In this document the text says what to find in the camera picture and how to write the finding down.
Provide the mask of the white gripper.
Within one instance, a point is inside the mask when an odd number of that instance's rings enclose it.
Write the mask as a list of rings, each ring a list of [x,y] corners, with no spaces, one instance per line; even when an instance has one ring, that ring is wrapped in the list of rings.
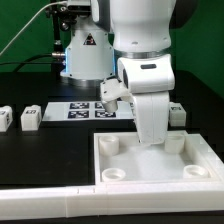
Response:
[[[169,116],[169,91],[175,78],[169,54],[149,59],[121,57],[118,77],[100,84],[101,102],[109,113],[118,109],[117,99],[133,104],[138,137],[143,144],[165,141]]]

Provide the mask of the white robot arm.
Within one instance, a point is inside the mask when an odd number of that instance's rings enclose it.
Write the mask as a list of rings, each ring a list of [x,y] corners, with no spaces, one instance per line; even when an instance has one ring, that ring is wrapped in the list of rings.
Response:
[[[66,0],[71,41],[63,81],[99,85],[106,111],[132,105],[143,144],[165,141],[175,78],[169,29],[185,0]]]

